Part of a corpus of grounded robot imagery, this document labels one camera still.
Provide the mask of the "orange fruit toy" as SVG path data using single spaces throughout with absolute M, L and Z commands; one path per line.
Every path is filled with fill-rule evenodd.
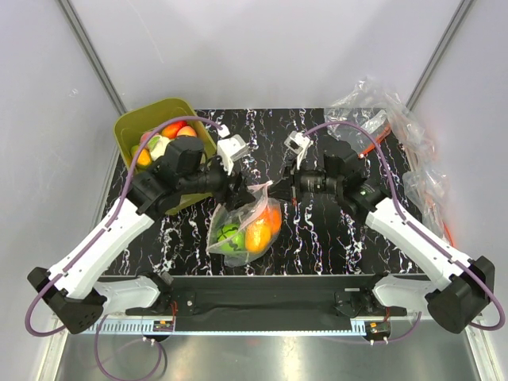
M 277 234 L 280 231 L 282 225 L 282 214 L 280 207 L 278 205 L 267 206 L 263 216 L 266 223 L 270 226 L 271 234 Z

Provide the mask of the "clear zip top bag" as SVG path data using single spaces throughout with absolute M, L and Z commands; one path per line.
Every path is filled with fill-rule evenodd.
M 236 210 L 216 207 L 207 233 L 208 253 L 224 256 L 228 267 L 244 266 L 266 253 L 283 223 L 280 202 L 268 196 L 272 184 L 249 186 L 254 201 Z

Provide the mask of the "green striped watermelon toy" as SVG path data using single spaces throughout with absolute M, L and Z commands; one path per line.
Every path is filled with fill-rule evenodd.
M 238 224 L 223 225 L 217 231 L 217 242 L 221 252 L 242 252 L 245 247 L 245 234 Z

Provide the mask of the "white cauliflower toy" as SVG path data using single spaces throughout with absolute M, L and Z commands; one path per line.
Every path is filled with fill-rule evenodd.
M 164 155 L 167 146 L 172 142 L 172 139 L 156 135 L 147 143 L 148 152 L 153 161 L 156 161 Z

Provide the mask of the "olive green plastic bin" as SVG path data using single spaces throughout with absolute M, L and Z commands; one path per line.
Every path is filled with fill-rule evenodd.
M 167 121 L 172 118 L 193 115 L 197 116 L 192 106 L 181 98 L 165 98 L 122 115 L 114 126 L 114 136 L 125 166 L 129 169 L 133 158 L 131 148 L 140 143 L 140 138 L 145 132 L 154 129 L 163 122 L 167 124 Z M 193 127 L 202 140 L 206 156 L 208 158 L 214 156 L 217 146 L 206 129 L 206 125 L 201 121 L 189 121 L 187 124 Z M 211 193 L 183 195 L 180 204 L 168 210 L 166 215 L 176 215 L 180 210 L 211 196 Z

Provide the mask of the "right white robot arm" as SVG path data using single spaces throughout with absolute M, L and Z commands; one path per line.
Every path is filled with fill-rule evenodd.
M 368 314 L 395 306 L 426 311 L 443 329 L 461 333 L 494 299 L 493 263 L 483 256 L 473 260 L 443 242 L 394 196 L 370 183 L 363 161 L 349 146 L 325 152 L 322 169 L 300 168 L 293 160 L 268 193 L 293 203 L 305 194 L 330 194 L 342 211 L 383 235 L 423 270 L 425 281 L 377 275 L 360 295 Z

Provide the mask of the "black marble pattern mat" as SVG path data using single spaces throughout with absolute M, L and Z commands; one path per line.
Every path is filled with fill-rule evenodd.
M 200 110 L 201 117 L 226 125 L 248 143 L 241 169 L 250 183 L 280 177 L 289 156 L 284 140 L 295 130 L 313 131 L 308 167 L 323 164 L 336 140 L 323 127 L 320 109 Z M 206 249 L 215 209 L 211 198 L 156 222 L 106 269 L 110 276 L 166 271 L 172 275 L 359 275 L 416 273 L 418 266 L 374 230 L 355 223 L 333 197 L 306 196 L 297 206 L 283 205 L 283 226 L 275 243 L 258 260 L 227 267 Z

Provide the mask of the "pink peach upper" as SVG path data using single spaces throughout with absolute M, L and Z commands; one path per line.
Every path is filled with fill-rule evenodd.
M 183 126 L 178 132 L 177 137 L 197 137 L 196 131 L 189 125 Z

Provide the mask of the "pink peach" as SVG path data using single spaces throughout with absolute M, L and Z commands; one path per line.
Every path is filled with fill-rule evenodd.
M 151 143 L 156 143 L 158 138 L 159 138 L 159 134 L 156 133 L 153 137 L 151 137 L 151 132 L 146 132 L 144 133 L 141 138 L 140 138 L 140 143 L 146 143 L 146 145 L 149 145 Z
M 177 137 L 197 137 L 196 131 L 189 125 L 183 126 L 178 132 Z

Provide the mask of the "red tomato toy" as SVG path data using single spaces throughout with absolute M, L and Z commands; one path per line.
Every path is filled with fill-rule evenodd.
M 177 137 L 179 130 L 186 125 L 187 123 L 185 121 L 177 121 L 175 123 L 168 124 L 163 128 L 160 135 L 169 139 L 174 139 Z

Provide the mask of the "yellow mango toy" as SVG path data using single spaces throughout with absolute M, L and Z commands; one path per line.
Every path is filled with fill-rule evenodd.
M 131 148 L 131 155 L 134 157 L 139 150 L 139 145 L 136 144 Z M 147 148 L 143 148 L 136 160 L 136 166 L 140 169 L 145 169 L 152 164 L 152 157 Z

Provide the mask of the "pink peach lower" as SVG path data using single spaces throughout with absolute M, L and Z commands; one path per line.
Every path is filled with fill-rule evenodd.
M 140 143 L 146 143 L 146 145 L 149 145 L 151 143 L 156 143 L 158 138 L 159 138 L 159 134 L 156 133 L 153 137 L 151 137 L 151 132 L 146 132 L 144 133 L 141 138 L 140 138 Z

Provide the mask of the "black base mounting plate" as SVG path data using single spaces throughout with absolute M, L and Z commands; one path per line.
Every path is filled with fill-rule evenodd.
M 205 317 L 212 313 L 355 317 L 380 315 L 372 289 L 381 275 L 271 275 L 176 277 L 161 302 L 126 310 L 129 316 Z

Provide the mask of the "pile of clear bags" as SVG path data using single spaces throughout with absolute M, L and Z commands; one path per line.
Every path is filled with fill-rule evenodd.
M 398 179 L 406 198 L 421 212 L 426 228 L 453 243 L 443 215 L 448 177 L 437 165 L 430 134 L 396 92 L 374 79 L 362 79 L 352 92 L 325 108 L 324 118 L 326 122 L 350 121 L 379 143 L 390 135 L 396 137 L 409 163 L 409 170 Z

